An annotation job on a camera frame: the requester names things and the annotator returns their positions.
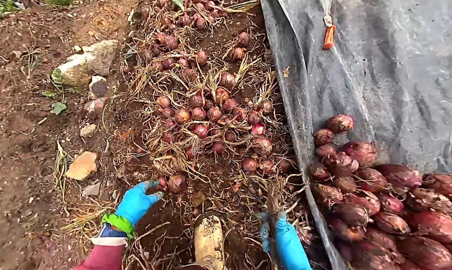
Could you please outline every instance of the green leaf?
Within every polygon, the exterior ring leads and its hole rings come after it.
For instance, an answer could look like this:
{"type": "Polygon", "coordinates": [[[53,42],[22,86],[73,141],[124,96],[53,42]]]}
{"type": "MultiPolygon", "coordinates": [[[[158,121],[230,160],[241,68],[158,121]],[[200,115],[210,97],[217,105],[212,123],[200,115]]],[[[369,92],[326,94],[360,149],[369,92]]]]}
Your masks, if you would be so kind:
{"type": "Polygon", "coordinates": [[[52,114],[61,114],[61,112],[66,109],[66,104],[62,103],[62,102],[55,102],[53,104],[51,104],[51,108],[53,108],[51,110],[52,114]]]}
{"type": "Polygon", "coordinates": [[[173,3],[175,3],[177,6],[179,6],[181,10],[184,10],[183,0],[171,0],[171,1],[173,1],[173,3]]]}
{"type": "Polygon", "coordinates": [[[45,97],[49,97],[49,98],[52,98],[56,95],[56,93],[51,92],[51,91],[43,91],[41,94],[44,95],[45,97]]]}

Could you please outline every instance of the hand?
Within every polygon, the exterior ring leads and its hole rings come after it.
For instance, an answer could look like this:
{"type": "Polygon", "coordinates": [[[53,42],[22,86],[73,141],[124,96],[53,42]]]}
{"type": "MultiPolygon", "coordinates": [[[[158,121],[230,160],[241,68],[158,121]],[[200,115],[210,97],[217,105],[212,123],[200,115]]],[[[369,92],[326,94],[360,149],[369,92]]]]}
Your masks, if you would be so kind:
{"type": "MultiPolygon", "coordinates": [[[[267,220],[261,225],[262,249],[270,252],[269,223],[267,220]]],[[[299,241],[296,229],[286,221],[286,213],[277,214],[276,221],[276,253],[279,261],[286,270],[311,270],[309,260],[299,241]]]]}
{"type": "Polygon", "coordinates": [[[115,214],[127,219],[134,228],[138,224],[138,221],[144,217],[151,205],[163,197],[163,192],[161,191],[146,194],[146,191],[150,187],[156,187],[157,185],[157,181],[144,181],[128,190],[124,194],[123,200],[115,214]]]}

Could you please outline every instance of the boot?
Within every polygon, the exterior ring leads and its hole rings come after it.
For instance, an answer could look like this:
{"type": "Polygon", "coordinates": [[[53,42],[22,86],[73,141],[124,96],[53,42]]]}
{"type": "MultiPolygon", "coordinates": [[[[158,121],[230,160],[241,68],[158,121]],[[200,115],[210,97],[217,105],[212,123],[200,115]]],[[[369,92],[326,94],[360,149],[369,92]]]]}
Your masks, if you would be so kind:
{"type": "Polygon", "coordinates": [[[208,270],[223,270],[223,229],[221,221],[209,212],[198,218],[194,230],[196,265],[208,270]]]}

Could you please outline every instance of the onion skin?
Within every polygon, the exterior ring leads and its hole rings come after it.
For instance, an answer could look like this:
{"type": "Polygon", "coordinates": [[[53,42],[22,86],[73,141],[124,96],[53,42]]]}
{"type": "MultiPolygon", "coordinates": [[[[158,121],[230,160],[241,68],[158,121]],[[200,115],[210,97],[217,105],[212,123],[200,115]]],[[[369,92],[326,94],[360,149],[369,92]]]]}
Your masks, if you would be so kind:
{"type": "Polygon", "coordinates": [[[169,101],[169,98],[165,95],[158,97],[156,103],[163,108],[171,107],[171,101],[169,101]]]}
{"type": "Polygon", "coordinates": [[[312,163],[308,167],[309,175],[317,181],[325,181],[331,177],[328,169],[322,163],[312,163]]]}
{"type": "Polygon", "coordinates": [[[329,225],[332,227],[335,235],[343,239],[344,241],[361,241],[366,237],[363,227],[348,227],[348,225],[339,218],[331,219],[329,225]]]}
{"type": "Polygon", "coordinates": [[[343,152],[359,162],[360,167],[370,167],[378,160],[378,152],[368,142],[349,142],[342,147],[343,152]]]}
{"type": "Polygon", "coordinates": [[[332,147],[331,145],[321,145],[318,148],[316,148],[316,156],[319,157],[319,159],[323,159],[329,155],[335,155],[336,149],[332,147]]]}
{"type": "Polygon", "coordinates": [[[356,191],[356,182],[351,176],[336,177],[332,182],[342,192],[350,193],[356,191]]]}
{"type": "Polygon", "coordinates": [[[357,185],[362,190],[377,193],[388,185],[384,176],[375,169],[359,168],[355,174],[364,180],[357,181],[357,185]]]}
{"type": "Polygon", "coordinates": [[[330,144],[333,139],[334,133],[326,128],[320,129],[314,134],[314,143],[318,146],[330,144]]]}
{"type": "Polygon", "coordinates": [[[190,120],[190,113],[185,108],[182,108],[176,113],[174,120],[179,124],[184,124],[190,120]]]}
{"type": "Polygon", "coordinates": [[[213,123],[216,123],[221,118],[221,115],[221,110],[218,107],[212,107],[207,113],[209,120],[213,123]]]}
{"type": "Polygon", "coordinates": [[[408,224],[395,214],[379,212],[373,220],[380,229],[391,234],[404,235],[411,231],[408,224]]]}
{"type": "Polygon", "coordinates": [[[379,201],[381,202],[383,211],[398,215],[401,214],[404,210],[403,203],[388,194],[379,195],[379,201]]]}
{"type": "Polygon", "coordinates": [[[326,126],[334,133],[350,131],[354,128],[354,119],[348,114],[338,114],[331,117],[326,126]]]}
{"type": "Polygon", "coordinates": [[[429,174],[424,185],[452,199],[452,174],[429,174]]]}
{"type": "Polygon", "coordinates": [[[415,188],[422,183],[420,172],[403,164],[384,164],[374,169],[380,172],[395,187],[415,188]]]}
{"type": "Polygon", "coordinates": [[[324,159],[329,171],[336,176],[346,176],[354,173],[359,168],[357,160],[352,159],[344,152],[329,155],[324,159]]]}
{"type": "Polygon", "coordinates": [[[420,236],[407,236],[398,242],[399,251],[415,262],[421,270],[452,267],[452,255],[441,243],[420,236]]]}
{"type": "Polygon", "coordinates": [[[203,121],[206,119],[206,112],[202,107],[195,107],[191,113],[193,120],[203,121]]]}
{"type": "Polygon", "coordinates": [[[243,170],[250,173],[256,170],[256,168],[258,167],[258,162],[254,158],[247,157],[243,160],[242,167],[243,170]]]}
{"type": "Polygon", "coordinates": [[[418,235],[427,236],[443,244],[452,243],[452,218],[446,214],[424,211],[410,213],[406,220],[418,235]]]}
{"type": "Polygon", "coordinates": [[[181,173],[172,175],[169,177],[168,188],[175,193],[185,191],[187,188],[186,177],[181,173]]]}

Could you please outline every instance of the plastic sheet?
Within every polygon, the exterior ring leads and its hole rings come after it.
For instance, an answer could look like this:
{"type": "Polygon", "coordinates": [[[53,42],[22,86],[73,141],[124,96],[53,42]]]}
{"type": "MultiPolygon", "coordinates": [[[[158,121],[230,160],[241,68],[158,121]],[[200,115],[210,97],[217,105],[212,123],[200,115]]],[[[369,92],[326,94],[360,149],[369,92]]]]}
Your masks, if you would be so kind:
{"type": "MultiPolygon", "coordinates": [[[[452,173],[452,0],[261,0],[296,155],[308,181],[312,134],[356,120],[337,142],[377,142],[383,162],[452,173]],[[322,50],[330,11],[335,46],[322,50]]],[[[333,269],[345,269],[309,189],[333,269]]]]}

